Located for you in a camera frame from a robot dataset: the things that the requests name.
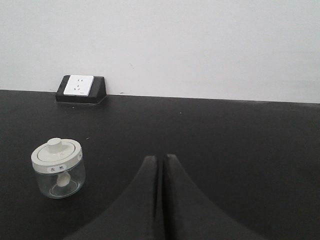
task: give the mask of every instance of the black outlet housing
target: black outlet housing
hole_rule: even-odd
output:
[[[55,94],[55,99],[57,102],[98,104],[106,97],[106,83],[103,76],[94,76],[88,96],[64,95],[64,90],[68,83],[69,77],[70,75],[65,75],[61,81],[58,91]]]

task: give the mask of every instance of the white wall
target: white wall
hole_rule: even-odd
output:
[[[0,89],[320,103],[318,0],[3,0]]]

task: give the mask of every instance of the electrical outlet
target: electrical outlet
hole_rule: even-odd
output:
[[[63,91],[67,96],[88,96],[94,76],[71,75]]]

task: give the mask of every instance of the jar label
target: jar label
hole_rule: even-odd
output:
[[[46,170],[50,174],[55,174],[55,173],[63,172],[66,169],[67,169],[67,165],[62,164],[62,165],[58,165],[58,166],[50,166]]]

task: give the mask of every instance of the black tabletop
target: black tabletop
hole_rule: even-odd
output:
[[[261,236],[320,239],[319,104],[108,96],[91,106],[1,90],[0,127],[0,239],[62,239],[121,194],[144,156],[168,153]],[[86,169],[83,188],[58,200],[41,195],[31,163],[54,137],[80,142]]]

